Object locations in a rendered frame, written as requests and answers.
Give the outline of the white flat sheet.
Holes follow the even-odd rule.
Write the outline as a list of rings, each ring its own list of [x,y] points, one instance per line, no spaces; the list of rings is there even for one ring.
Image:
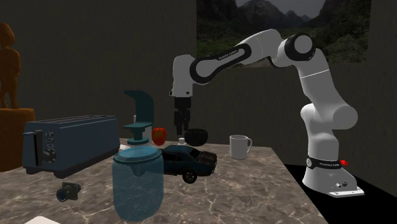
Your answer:
[[[37,217],[27,221],[24,224],[59,224],[59,223],[56,221],[53,221],[49,218],[46,218],[44,216],[37,216]]]

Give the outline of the white mug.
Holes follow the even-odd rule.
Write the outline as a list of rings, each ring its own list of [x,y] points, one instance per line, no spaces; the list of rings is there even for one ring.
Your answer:
[[[230,140],[230,157],[236,160],[247,159],[247,154],[252,147],[252,139],[243,135],[231,135]]]

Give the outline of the small black cylinder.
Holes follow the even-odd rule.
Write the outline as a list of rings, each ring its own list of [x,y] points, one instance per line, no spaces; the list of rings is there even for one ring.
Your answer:
[[[60,202],[65,202],[67,200],[78,200],[78,193],[80,190],[80,184],[63,182],[62,187],[56,192],[56,197]]]

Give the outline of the brown figure on pedestal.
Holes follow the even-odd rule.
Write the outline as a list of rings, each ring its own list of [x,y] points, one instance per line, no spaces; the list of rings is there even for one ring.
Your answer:
[[[35,120],[32,108],[20,108],[17,101],[20,54],[11,48],[15,35],[0,23],[0,172],[22,166],[25,123]]]

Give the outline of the black bowl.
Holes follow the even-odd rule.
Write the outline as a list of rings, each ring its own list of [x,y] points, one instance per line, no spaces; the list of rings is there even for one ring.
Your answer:
[[[208,140],[209,134],[205,129],[189,129],[185,132],[184,138],[190,146],[202,146]]]

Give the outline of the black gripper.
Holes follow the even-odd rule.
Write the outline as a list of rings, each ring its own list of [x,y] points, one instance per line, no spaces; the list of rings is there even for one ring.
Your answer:
[[[190,97],[175,97],[174,108],[174,125],[176,126],[176,134],[181,135],[182,129],[189,129],[190,122],[190,108],[192,106],[192,99]]]

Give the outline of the dark blue toaster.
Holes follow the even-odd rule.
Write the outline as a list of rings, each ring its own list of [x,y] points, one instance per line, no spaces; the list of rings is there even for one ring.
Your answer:
[[[27,174],[51,172],[64,179],[118,153],[114,115],[83,115],[25,124],[22,167]]]

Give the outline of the teal curved stand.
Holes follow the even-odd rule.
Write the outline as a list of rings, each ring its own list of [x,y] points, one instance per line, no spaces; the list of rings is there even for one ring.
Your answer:
[[[154,103],[153,98],[142,90],[125,90],[124,94],[133,98],[136,105],[134,122],[124,125],[124,129],[129,129],[133,137],[127,140],[127,144],[132,146],[150,145],[152,143],[151,131],[154,122]]]

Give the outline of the blue glass jar with lid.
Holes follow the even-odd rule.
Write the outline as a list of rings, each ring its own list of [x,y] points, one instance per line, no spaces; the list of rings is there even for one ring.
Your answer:
[[[158,148],[137,146],[113,157],[113,202],[119,217],[142,221],[154,215],[164,197],[164,160]]]

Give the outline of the red apple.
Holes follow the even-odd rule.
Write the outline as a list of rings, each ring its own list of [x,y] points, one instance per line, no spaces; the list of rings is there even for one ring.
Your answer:
[[[161,146],[167,139],[167,131],[162,127],[157,127],[152,130],[152,141],[155,145]]]

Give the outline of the mountain landscape wall picture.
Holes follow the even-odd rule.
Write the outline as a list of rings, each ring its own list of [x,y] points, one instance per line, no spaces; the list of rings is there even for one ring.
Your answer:
[[[197,0],[197,56],[227,50],[265,29],[304,32],[330,64],[365,62],[372,0]]]

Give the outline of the dark blue toy car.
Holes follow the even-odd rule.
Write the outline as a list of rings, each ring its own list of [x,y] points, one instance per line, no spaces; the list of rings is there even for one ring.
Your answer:
[[[191,146],[170,145],[160,150],[164,159],[164,174],[181,175],[184,182],[194,183],[199,176],[210,176],[218,162],[217,154]]]

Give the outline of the black robot stand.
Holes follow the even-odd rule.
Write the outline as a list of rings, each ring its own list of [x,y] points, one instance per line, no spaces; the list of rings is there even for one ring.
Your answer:
[[[397,224],[397,197],[380,188],[357,178],[364,195],[334,198],[302,183],[305,166],[286,168],[329,224]]]

